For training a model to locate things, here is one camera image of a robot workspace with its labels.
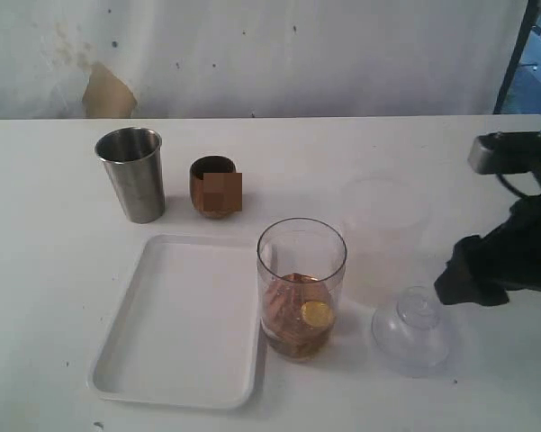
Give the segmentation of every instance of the gold coin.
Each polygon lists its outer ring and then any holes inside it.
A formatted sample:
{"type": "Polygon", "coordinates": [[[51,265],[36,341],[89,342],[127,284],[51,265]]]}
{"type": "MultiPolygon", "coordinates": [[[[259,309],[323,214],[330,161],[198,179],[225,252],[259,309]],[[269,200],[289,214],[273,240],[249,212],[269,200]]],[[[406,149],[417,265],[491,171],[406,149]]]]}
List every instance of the gold coin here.
{"type": "Polygon", "coordinates": [[[307,301],[302,305],[302,319],[312,327],[327,327],[334,321],[334,313],[322,301],[307,301]]]}

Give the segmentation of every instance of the white tabletop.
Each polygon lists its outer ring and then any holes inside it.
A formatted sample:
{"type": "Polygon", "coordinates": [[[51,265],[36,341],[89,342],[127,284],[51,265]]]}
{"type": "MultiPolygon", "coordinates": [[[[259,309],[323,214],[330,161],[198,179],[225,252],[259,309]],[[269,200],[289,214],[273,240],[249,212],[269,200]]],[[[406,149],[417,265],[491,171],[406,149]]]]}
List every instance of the white tabletop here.
{"type": "MultiPolygon", "coordinates": [[[[461,237],[485,234],[515,198],[466,163],[473,138],[537,131],[538,116],[292,120],[0,121],[0,430],[541,430],[541,293],[497,308],[450,307],[446,371],[408,379],[372,356],[372,310],[343,301],[327,349],[308,364],[260,347],[257,387],[233,412],[98,400],[86,372],[143,242],[158,233],[255,238],[291,216],[328,219],[341,185],[379,170],[424,188],[432,221],[420,246],[431,284],[461,237]],[[137,124],[158,131],[167,212],[122,215],[94,144],[137,124]],[[224,154],[243,173],[244,211],[205,220],[188,168],[224,154]]],[[[536,190],[529,175],[513,178],[536,190]]]]}

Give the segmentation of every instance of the clear plastic dome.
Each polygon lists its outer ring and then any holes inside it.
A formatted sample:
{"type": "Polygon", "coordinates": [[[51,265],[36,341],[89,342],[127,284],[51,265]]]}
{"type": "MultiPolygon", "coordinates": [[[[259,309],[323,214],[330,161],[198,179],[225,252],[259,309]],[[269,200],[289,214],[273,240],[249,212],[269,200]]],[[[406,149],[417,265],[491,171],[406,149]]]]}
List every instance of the clear plastic dome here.
{"type": "Polygon", "coordinates": [[[404,290],[376,310],[372,334],[393,369],[420,377],[444,364],[450,341],[443,313],[434,291],[421,286],[404,290]]]}

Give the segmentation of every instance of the black cable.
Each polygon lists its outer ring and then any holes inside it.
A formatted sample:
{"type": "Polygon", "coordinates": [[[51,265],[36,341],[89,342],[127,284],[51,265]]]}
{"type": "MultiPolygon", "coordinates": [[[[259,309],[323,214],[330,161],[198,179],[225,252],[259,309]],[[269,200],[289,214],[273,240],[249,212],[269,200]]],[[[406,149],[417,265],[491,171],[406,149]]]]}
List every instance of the black cable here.
{"type": "Polygon", "coordinates": [[[518,198],[528,198],[531,196],[531,195],[527,195],[523,193],[522,191],[517,189],[514,185],[510,184],[504,175],[497,174],[496,178],[498,178],[498,181],[501,182],[505,188],[507,188],[509,191],[515,194],[518,198]]]}

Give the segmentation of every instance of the white wall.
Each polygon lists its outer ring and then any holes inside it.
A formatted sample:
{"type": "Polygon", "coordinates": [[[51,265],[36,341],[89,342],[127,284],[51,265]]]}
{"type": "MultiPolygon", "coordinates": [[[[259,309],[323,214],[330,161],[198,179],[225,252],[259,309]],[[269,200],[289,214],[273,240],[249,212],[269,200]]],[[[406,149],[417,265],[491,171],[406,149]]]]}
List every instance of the white wall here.
{"type": "Polygon", "coordinates": [[[491,113],[526,3],[0,0],[0,118],[82,116],[97,60],[144,117],[491,113]]]}

